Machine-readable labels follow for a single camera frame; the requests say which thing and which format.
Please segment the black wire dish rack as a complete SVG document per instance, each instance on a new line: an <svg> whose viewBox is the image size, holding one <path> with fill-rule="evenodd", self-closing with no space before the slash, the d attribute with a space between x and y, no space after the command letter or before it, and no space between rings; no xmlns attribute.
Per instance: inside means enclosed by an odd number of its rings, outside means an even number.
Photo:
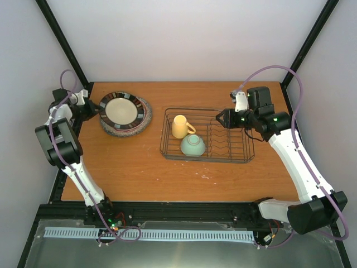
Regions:
<svg viewBox="0 0 357 268"><path fill-rule="evenodd" d="M252 132L245 133L243 128L224 128L216 115L218 109L168 108L163 118L160 152L170 160L230 162L246 164L254 159ZM171 126L175 116L183 115L196 128L196 134L205 143L203 155L185 156L180 150L181 141L172 135Z"/></svg>

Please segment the light green ceramic bowl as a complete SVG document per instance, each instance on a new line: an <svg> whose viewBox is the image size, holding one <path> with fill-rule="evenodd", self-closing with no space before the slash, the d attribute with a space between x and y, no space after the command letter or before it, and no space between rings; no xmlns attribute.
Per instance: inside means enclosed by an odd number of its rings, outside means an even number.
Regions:
<svg viewBox="0 0 357 268"><path fill-rule="evenodd" d="M182 139L180 149L181 152L186 156L199 157L204 154L206 145L200 136L196 134L190 134Z"/></svg>

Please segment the yellow ceramic mug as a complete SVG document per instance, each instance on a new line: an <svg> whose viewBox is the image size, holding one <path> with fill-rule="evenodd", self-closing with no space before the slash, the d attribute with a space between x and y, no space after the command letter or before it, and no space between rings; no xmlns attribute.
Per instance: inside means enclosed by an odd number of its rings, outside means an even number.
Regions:
<svg viewBox="0 0 357 268"><path fill-rule="evenodd" d="M182 139L189 134L195 134L196 129L188 122L183 115L177 115L172 122L172 135L175 138Z"/></svg>

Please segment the striped brown dinner plate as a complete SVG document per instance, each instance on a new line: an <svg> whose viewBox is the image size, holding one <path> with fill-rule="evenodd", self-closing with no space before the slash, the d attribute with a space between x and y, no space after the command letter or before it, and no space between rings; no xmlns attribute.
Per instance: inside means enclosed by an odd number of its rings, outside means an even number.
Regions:
<svg viewBox="0 0 357 268"><path fill-rule="evenodd" d="M143 102L127 92L112 92L105 95L99 107L101 121L119 131L129 131L138 127L147 114Z"/></svg>

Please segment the pink polka dot plate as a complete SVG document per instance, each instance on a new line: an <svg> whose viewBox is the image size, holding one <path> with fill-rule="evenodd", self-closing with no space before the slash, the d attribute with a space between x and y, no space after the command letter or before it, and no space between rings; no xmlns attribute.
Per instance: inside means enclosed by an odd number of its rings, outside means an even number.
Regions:
<svg viewBox="0 0 357 268"><path fill-rule="evenodd" d="M114 129L122 132L133 132L136 135L143 131L151 121L151 107L142 98L135 104L129 100L120 99L119 107L115 109Z"/></svg>

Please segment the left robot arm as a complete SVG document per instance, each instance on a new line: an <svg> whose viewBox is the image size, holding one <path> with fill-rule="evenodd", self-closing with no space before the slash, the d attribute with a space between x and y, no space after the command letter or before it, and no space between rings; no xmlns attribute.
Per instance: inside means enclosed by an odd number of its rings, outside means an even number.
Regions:
<svg viewBox="0 0 357 268"><path fill-rule="evenodd" d="M112 224L116 211L104 191L95 183L83 159L83 148L70 123L72 119L87 121L100 111L88 98L88 91L78 93L60 88L52 92L54 102L49 107L49 118L35 129L41 148L52 166L57 166L76 185L89 215L102 224Z"/></svg>

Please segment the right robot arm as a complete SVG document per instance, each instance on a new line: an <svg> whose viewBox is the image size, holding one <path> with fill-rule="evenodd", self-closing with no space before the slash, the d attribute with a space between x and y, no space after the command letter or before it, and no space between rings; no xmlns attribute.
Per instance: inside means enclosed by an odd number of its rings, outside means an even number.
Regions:
<svg viewBox="0 0 357 268"><path fill-rule="evenodd" d="M255 130L282 160L298 194L297 202L264 198L261 216L291 225L300 235L331 225L341 218L348 199L324 179L305 150L287 112L275 112L269 88L234 90L234 108L224 109L216 120L227 129Z"/></svg>

